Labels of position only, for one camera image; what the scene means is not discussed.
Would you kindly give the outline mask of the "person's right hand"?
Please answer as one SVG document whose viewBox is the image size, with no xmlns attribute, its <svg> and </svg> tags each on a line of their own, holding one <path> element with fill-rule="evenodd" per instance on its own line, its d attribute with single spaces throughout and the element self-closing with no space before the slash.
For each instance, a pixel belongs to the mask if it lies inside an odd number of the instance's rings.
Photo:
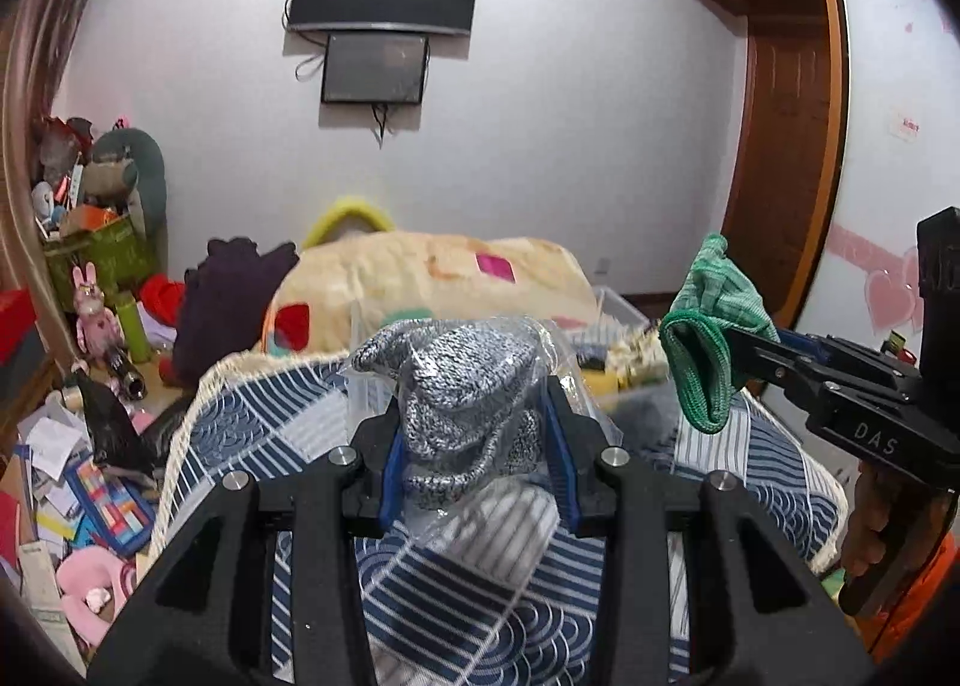
<svg viewBox="0 0 960 686">
<path fill-rule="evenodd" d="M 841 546 L 839 564 L 848 577 L 859 577 L 885 556 L 885 544 L 880 538 L 889 523 L 892 496 L 882 471 L 861 462 L 859 477 L 854 487 L 853 512 L 848 519 L 846 535 Z M 928 559 L 929 551 L 937 548 L 937 533 L 942 525 L 942 503 L 932 501 L 923 517 L 913 525 L 911 538 L 901 548 L 908 572 L 918 571 Z"/>
</svg>

